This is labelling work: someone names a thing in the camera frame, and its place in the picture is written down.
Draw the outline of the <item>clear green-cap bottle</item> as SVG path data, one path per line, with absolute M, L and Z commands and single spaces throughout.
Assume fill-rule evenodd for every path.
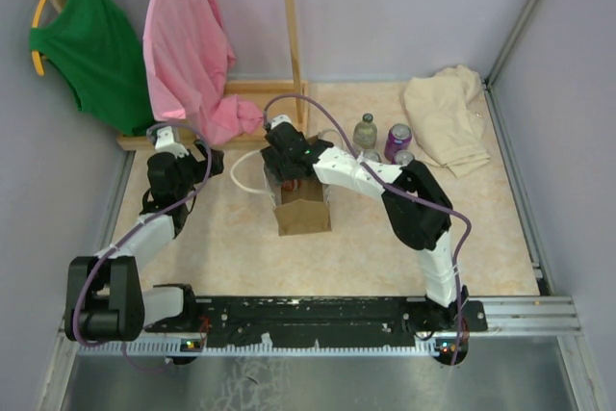
M 377 127 L 373 115 L 364 113 L 361 120 L 355 125 L 352 142 L 358 151 L 374 149 L 377 140 Z

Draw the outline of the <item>red soda can front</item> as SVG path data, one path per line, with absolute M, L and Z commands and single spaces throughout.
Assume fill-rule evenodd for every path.
M 376 163 L 380 163 L 381 162 L 381 157 L 379 155 L 378 152 L 376 152 L 375 150 L 365 150 L 363 152 L 363 157 L 368 160 L 368 161 L 373 161 Z

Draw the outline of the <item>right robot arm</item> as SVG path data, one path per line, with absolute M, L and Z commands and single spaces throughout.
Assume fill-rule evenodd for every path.
M 426 165 L 386 165 L 353 156 L 329 141 L 308 141 L 280 117 L 266 125 L 266 168 L 282 183 L 316 179 L 382 202 L 395 236 L 418 253 L 425 281 L 426 320 L 420 331 L 463 327 L 466 293 L 451 244 L 449 198 Z

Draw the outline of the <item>red soda can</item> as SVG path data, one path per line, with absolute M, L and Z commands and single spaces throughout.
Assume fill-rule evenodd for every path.
M 365 150 L 363 152 L 363 157 L 368 160 L 368 161 L 373 161 L 376 163 L 380 163 L 381 162 L 381 157 L 379 155 L 378 152 L 376 152 L 375 150 Z
M 281 189 L 286 192 L 293 192 L 300 188 L 301 181 L 300 180 L 287 180 L 284 181 L 281 185 Z

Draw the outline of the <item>purple Fanta can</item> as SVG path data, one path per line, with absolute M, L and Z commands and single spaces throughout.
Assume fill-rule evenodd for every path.
M 399 166 L 408 166 L 414 160 L 413 153 L 407 150 L 400 150 L 394 156 L 394 163 Z

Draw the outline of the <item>purple soda can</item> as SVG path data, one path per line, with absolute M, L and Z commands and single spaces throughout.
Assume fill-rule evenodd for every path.
M 412 132 L 409 126 L 397 123 L 388 132 L 384 148 L 385 158 L 393 162 L 400 150 L 406 150 L 412 140 Z

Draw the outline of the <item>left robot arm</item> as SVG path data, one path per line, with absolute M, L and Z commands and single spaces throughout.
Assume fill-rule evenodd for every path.
M 167 320 L 182 331 L 194 328 L 200 308 L 187 284 L 164 284 L 141 289 L 139 268 L 178 237 L 204 181 L 224 171 L 224 154 L 202 141 L 195 147 L 198 161 L 183 155 L 158 152 L 147 160 L 149 189 L 142 197 L 134 227 L 116 244 L 92 256 L 74 258 L 68 267 L 64 308 L 64 334 L 84 347 L 104 342 L 130 342 L 141 331 Z

